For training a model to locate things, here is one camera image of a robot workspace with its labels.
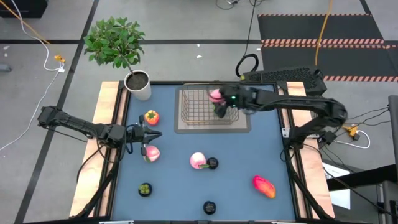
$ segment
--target black rubber mat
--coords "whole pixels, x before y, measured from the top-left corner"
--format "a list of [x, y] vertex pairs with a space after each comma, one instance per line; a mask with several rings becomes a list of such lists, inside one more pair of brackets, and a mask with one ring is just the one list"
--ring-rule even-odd
[[[372, 81], [377, 79], [378, 81], [393, 81], [395, 78], [390, 77], [395, 77], [396, 72], [386, 48], [390, 49], [392, 46], [323, 45], [319, 50], [318, 68], [325, 75], [326, 80], [328, 78], [330, 80], [330, 77], [350, 76], [357, 77], [358, 81], [364, 79], [360, 77], [367, 77], [364, 81], [371, 81], [371, 79]], [[263, 47], [261, 52], [265, 70], [315, 63], [315, 45]]]
[[[261, 39], [317, 39], [324, 14], [260, 14]], [[372, 15], [332, 14], [324, 39], [382, 39]]]

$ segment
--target metal wire basket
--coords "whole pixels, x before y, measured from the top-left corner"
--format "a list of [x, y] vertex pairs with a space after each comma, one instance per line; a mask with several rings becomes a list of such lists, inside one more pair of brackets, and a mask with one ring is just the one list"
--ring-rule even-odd
[[228, 108], [224, 118], [214, 113], [208, 94], [218, 87], [214, 83], [190, 83], [182, 86], [181, 119], [188, 125], [232, 124], [239, 119], [237, 108]]

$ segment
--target white paper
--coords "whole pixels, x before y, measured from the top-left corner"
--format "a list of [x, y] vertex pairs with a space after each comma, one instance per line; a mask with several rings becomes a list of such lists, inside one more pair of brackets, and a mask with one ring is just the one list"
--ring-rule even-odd
[[[347, 170], [344, 170], [344, 169], [341, 169], [341, 168], [338, 168], [335, 166], [331, 166], [326, 163], [323, 163], [323, 167], [334, 177], [340, 177], [342, 175], [349, 174], [349, 171], [347, 171]], [[326, 172], [325, 172], [325, 177], [326, 177], [326, 179], [332, 178]], [[333, 205], [351, 209], [351, 199], [350, 199], [349, 189], [332, 191], [332, 192], [330, 192], [330, 198], [331, 198], [331, 203]]]

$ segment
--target white cable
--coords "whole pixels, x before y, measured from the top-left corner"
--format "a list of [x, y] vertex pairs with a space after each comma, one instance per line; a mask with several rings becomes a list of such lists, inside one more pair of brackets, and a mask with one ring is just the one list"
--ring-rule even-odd
[[17, 12], [18, 12], [18, 16], [19, 16], [19, 18], [20, 18], [20, 20], [21, 20], [22, 31], [24, 31], [24, 33], [25, 33], [26, 35], [28, 35], [29, 37], [31, 37], [31, 38], [33, 38], [33, 39], [36, 39], [36, 40], [38, 40], [40, 43], [42, 43], [42, 45], [45, 47], [45, 50], [47, 51], [47, 56], [46, 56], [46, 58], [45, 58], [44, 65], [43, 65], [44, 69], [46, 69], [47, 71], [57, 71], [57, 70], [59, 70], [59, 68], [50, 69], [50, 68], [47, 68], [47, 67], [45, 66], [45, 65], [47, 64], [47, 60], [49, 59], [49, 54], [50, 54], [50, 53], [49, 53], [49, 48], [42, 42], [42, 40], [40, 40], [39, 38], [34, 37], [34, 36], [28, 34], [28, 33], [25, 31], [24, 23], [22, 22], [23, 20], [22, 20], [21, 12], [19, 11], [19, 9], [18, 9], [18, 7], [17, 7], [17, 4], [15, 4], [14, 0], [11, 0], [11, 2], [13, 3], [15, 9], [16, 9]]
[[367, 137], [367, 139], [368, 139], [368, 145], [367, 146], [365, 146], [365, 147], [364, 146], [357, 146], [357, 145], [354, 145], [354, 144], [351, 144], [351, 143], [348, 143], [348, 142], [342, 142], [342, 141], [336, 141], [336, 140], [335, 140], [335, 142], [336, 143], [340, 143], [340, 144], [346, 144], [346, 145], [353, 146], [353, 147], [357, 147], [357, 148], [360, 148], [360, 149], [369, 149], [369, 147], [371, 145], [371, 139], [369, 138], [368, 134], [366, 134], [364, 131], [361, 131], [361, 130], [358, 130], [357, 133], [363, 133]]
[[12, 142], [10, 142], [10, 143], [6, 144], [5, 146], [3, 146], [2, 148], [0, 148], [0, 151], [2, 151], [3, 149], [5, 149], [6, 147], [8, 147], [8, 146], [11, 145], [11, 144], [14, 144], [14, 143], [15, 143], [16, 141], [18, 141], [21, 137], [23, 137], [23, 135], [25, 135], [25, 133], [29, 130], [29, 128], [30, 128], [30, 126], [31, 126], [31, 124], [32, 124], [32, 122], [33, 122], [33, 119], [35, 118], [35, 115], [36, 115], [36, 113], [37, 113], [37, 110], [39, 109], [39, 106], [40, 106], [41, 102], [43, 101], [45, 95], [47, 94], [47, 91], [49, 90], [49, 88], [51, 87], [52, 83], [55, 81], [55, 79], [57, 78], [57, 76], [58, 76], [59, 73], [60, 73], [60, 71], [57, 71], [57, 74], [55, 74], [54, 78], [52, 79], [52, 81], [50, 82], [50, 84], [48, 85], [48, 87], [45, 89], [45, 92], [44, 92], [43, 96], [41, 97], [41, 99], [39, 100], [39, 102], [38, 102], [37, 105], [36, 105], [36, 109], [35, 109], [35, 111], [33, 112], [33, 115], [32, 115], [32, 117], [31, 117], [31, 119], [30, 119], [30, 121], [29, 121], [29, 125], [27, 126], [27, 129], [26, 129], [20, 136], [18, 136], [18, 138], [16, 138], [16, 139], [13, 140]]
[[19, 15], [19, 17], [20, 17], [20, 19], [21, 19], [22, 31], [24, 31], [24, 33], [25, 33], [26, 35], [28, 35], [29, 37], [31, 37], [31, 38], [33, 38], [33, 39], [36, 39], [36, 40], [40, 41], [40, 43], [42, 43], [42, 45], [45, 47], [45, 49], [46, 49], [46, 51], [47, 51], [47, 56], [46, 56], [45, 61], [44, 61], [44, 69], [46, 69], [46, 70], [48, 70], [48, 71], [57, 71], [57, 73], [55, 74], [54, 78], [52, 79], [52, 81], [50, 82], [50, 84], [48, 85], [48, 87], [45, 89], [45, 92], [44, 92], [43, 96], [41, 97], [41, 99], [40, 99], [39, 102], [37, 103], [36, 109], [35, 109], [35, 111], [33, 112], [33, 115], [32, 115], [32, 117], [31, 117], [31, 119], [30, 119], [30, 121], [29, 121], [29, 124], [28, 124], [26, 130], [25, 130], [20, 136], [18, 136], [18, 138], [16, 138], [16, 139], [13, 140], [12, 142], [10, 142], [10, 143], [6, 144], [5, 146], [3, 146], [2, 148], [0, 148], [0, 151], [2, 151], [3, 149], [5, 149], [6, 147], [10, 146], [11, 144], [14, 144], [16, 141], [20, 140], [20, 138], [23, 137], [23, 135], [25, 135], [26, 132], [28, 132], [30, 126], [32, 125], [33, 119], [35, 118], [35, 115], [36, 115], [36, 113], [37, 113], [37, 110], [39, 109], [39, 106], [40, 106], [41, 102], [42, 102], [43, 99], [45, 98], [45, 96], [46, 96], [46, 94], [47, 94], [49, 88], [50, 88], [51, 85], [54, 83], [55, 79], [58, 77], [58, 74], [61, 72], [61, 70], [63, 70], [63, 66], [64, 66], [64, 64], [63, 64], [62, 62], [60, 62], [60, 66], [59, 66], [58, 68], [55, 68], [55, 69], [49, 69], [49, 68], [47, 68], [47, 67], [45, 66], [45, 65], [47, 64], [47, 60], [49, 59], [49, 49], [47, 48], [47, 46], [46, 46], [39, 38], [34, 37], [34, 36], [31, 36], [31, 35], [29, 35], [29, 34], [25, 31], [25, 29], [24, 29], [24, 23], [22, 22], [21, 12], [19, 11], [19, 9], [18, 9], [17, 5], [15, 4], [14, 0], [11, 0], [11, 1], [12, 1], [13, 5], [14, 5], [15, 9], [17, 10], [18, 15]]

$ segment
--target robotic arm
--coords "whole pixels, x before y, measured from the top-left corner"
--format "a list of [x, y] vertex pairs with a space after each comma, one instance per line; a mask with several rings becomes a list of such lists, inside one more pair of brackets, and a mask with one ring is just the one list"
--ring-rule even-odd
[[141, 142], [141, 154], [143, 156], [146, 155], [146, 145], [162, 135], [160, 131], [151, 130], [144, 125], [143, 115], [139, 117], [139, 124], [124, 127], [118, 124], [93, 124], [70, 116], [54, 106], [44, 106], [37, 120], [40, 127], [63, 126], [83, 133], [88, 138], [95, 137], [99, 144], [111, 148], [123, 148], [126, 143]]
[[316, 112], [316, 118], [301, 127], [291, 127], [286, 136], [289, 145], [301, 149], [304, 140], [311, 134], [319, 133], [323, 128], [340, 127], [347, 119], [347, 111], [334, 99], [308, 96], [278, 95], [273, 91], [258, 88], [245, 88], [242, 85], [223, 85], [219, 92], [223, 101], [214, 103], [215, 113], [223, 118], [228, 107], [253, 111], [270, 111], [276, 108], [310, 110]]

